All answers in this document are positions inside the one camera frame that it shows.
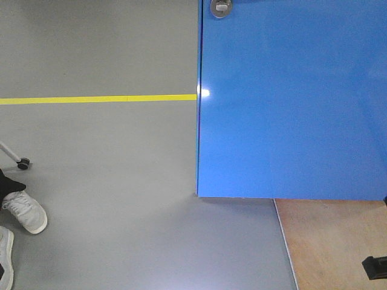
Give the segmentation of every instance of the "white sneaker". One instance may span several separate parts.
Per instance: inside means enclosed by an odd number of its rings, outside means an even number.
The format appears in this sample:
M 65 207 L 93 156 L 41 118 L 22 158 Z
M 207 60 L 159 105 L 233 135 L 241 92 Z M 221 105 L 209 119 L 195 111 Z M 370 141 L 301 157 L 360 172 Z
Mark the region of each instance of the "white sneaker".
M 4 272 L 0 278 L 0 289 L 11 290 L 13 284 L 13 268 L 11 261 L 13 233 L 0 226 L 0 264 Z
M 31 234 L 39 234 L 47 226 L 45 210 L 24 190 L 7 195 L 2 207 L 9 210 Z

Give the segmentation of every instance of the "blue door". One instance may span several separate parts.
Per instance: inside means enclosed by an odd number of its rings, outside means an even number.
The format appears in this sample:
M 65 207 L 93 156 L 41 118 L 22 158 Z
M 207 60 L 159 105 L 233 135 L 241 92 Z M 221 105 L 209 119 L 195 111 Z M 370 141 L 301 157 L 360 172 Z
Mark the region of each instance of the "blue door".
M 198 195 L 382 200 L 387 1 L 219 1 L 200 3 Z

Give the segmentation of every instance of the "door lock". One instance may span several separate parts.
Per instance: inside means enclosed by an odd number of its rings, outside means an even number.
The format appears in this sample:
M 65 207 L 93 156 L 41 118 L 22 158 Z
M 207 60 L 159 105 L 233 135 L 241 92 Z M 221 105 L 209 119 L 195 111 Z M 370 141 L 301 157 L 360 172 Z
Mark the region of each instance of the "door lock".
M 211 12 L 216 18 L 226 17 L 231 9 L 231 0 L 211 0 Z

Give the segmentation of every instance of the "black object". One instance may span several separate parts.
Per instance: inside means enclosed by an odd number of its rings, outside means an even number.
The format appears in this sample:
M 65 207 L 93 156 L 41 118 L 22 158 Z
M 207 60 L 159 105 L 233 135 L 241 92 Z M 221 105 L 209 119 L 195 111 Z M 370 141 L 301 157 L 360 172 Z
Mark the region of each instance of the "black object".
M 370 256 L 362 264 L 370 280 L 387 279 L 387 257 Z
M 0 280 L 2 278 L 2 276 L 4 275 L 4 268 L 2 267 L 2 265 L 0 264 Z
M 28 165 L 30 165 L 30 160 L 28 158 L 21 158 L 19 162 L 17 162 L 18 168 L 22 170 L 27 170 Z
M 21 192 L 26 188 L 25 184 L 6 177 L 0 169 L 0 204 L 11 192 Z

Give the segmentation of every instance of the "black pants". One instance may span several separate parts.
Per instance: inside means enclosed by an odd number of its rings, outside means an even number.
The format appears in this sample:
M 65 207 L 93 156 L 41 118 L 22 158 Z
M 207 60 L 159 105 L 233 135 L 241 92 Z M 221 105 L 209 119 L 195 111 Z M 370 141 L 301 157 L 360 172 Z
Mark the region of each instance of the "black pants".
M 23 183 L 14 181 L 4 175 L 0 169 L 0 208 L 2 200 L 11 192 L 21 192 L 26 186 Z

